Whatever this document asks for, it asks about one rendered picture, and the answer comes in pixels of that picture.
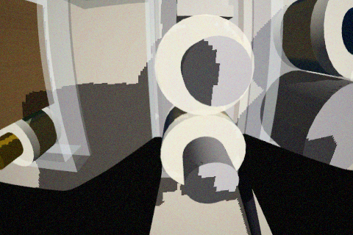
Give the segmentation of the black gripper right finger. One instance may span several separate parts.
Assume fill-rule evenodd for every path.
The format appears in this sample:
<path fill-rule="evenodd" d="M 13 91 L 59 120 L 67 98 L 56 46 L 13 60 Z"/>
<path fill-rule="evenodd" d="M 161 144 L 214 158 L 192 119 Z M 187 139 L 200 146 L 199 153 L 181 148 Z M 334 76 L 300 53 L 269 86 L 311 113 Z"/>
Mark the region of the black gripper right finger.
<path fill-rule="evenodd" d="M 353 170 L 242 135 L 241 165 L 273 235 L 353 235 Z"/>

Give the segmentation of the tan rectangular block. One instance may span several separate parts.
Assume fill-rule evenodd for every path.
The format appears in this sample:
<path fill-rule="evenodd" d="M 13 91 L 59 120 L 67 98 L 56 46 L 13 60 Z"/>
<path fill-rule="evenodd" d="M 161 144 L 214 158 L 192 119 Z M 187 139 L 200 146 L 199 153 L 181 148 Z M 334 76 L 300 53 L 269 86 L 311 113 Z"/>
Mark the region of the tan rectangular block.
<path fill-rule="evenodd" d="M 36 4 L 0 0 L 0 130 L 49 106 Z"/>

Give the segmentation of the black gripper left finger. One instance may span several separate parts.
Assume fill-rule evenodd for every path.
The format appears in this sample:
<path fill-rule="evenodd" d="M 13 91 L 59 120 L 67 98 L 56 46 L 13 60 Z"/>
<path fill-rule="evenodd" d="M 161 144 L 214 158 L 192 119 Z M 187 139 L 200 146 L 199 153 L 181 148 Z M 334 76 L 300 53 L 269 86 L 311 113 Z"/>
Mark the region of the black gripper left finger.
<path fill-rule="evenodd" d="M 150 235 L 161 182 L 162 137 L 76 188 L 59 191 L 0 182 L 6 235 Z"/>

